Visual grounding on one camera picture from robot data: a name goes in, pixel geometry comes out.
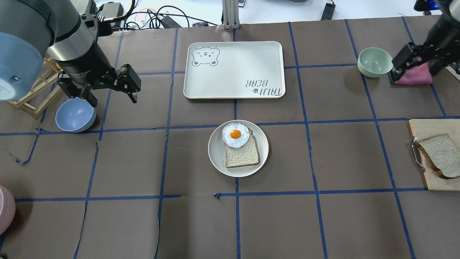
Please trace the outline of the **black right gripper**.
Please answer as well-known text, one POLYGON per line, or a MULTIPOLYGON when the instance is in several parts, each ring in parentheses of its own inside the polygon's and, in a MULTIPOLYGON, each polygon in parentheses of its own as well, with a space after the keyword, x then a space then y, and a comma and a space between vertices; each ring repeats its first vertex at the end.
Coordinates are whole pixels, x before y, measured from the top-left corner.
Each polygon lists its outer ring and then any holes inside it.
POLYGON ((394 69, 388 72, 390 82, 396 84, 399 81, 399 72, 406 72, 413 67, 434 60, 436 52, 437 47, 431 44, 406 43, 392 60, 394 69))

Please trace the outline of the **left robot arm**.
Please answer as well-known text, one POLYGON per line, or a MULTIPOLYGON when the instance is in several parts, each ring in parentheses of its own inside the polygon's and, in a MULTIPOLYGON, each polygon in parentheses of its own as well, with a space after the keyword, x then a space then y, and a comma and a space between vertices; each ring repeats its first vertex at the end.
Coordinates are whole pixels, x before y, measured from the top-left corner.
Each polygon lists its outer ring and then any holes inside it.
POLYGON ((60 66, 57 85, 71 99, 92 107, 92 90, 125 93, 133 103, 141 80, 133 67, 111 66, 98 38, 113 33, 111 23, 125 20, 136 5, 132 1, 123 16, 103 18, 80 14, 69 0, 2 0, 0 2, 1 100, 23 98, 41 75, 46 54, 60 66))

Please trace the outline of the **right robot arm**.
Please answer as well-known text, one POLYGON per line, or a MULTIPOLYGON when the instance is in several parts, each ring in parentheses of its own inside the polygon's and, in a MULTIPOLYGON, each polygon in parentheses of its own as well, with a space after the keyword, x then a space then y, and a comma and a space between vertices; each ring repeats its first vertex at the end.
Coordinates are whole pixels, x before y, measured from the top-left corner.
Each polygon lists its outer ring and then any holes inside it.
POLYGON ((391 83, 430 84, 433 76, 453 63, 457 64, 455 72, 459 74, 459 1, 417 0, 414 10, 440 10, 442 14, 423 44, 409 42, 396 54, 393 69, 388 73, 391 83))

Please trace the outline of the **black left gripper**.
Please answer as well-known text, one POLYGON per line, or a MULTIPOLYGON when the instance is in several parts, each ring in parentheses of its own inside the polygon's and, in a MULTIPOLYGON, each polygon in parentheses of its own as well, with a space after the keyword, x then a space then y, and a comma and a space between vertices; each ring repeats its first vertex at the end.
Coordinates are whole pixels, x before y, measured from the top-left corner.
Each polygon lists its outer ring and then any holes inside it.
POLYGON ((93 108, 98 100, 91 90, 111 89, 128 95, 130 100, 138 102, 137 93, 141 90, 142 81, 130 64, 124 64, 119 69, 90 69, 81 73, 59 72, 56 81, 61 90, 69 98, 86 100, 93 108))

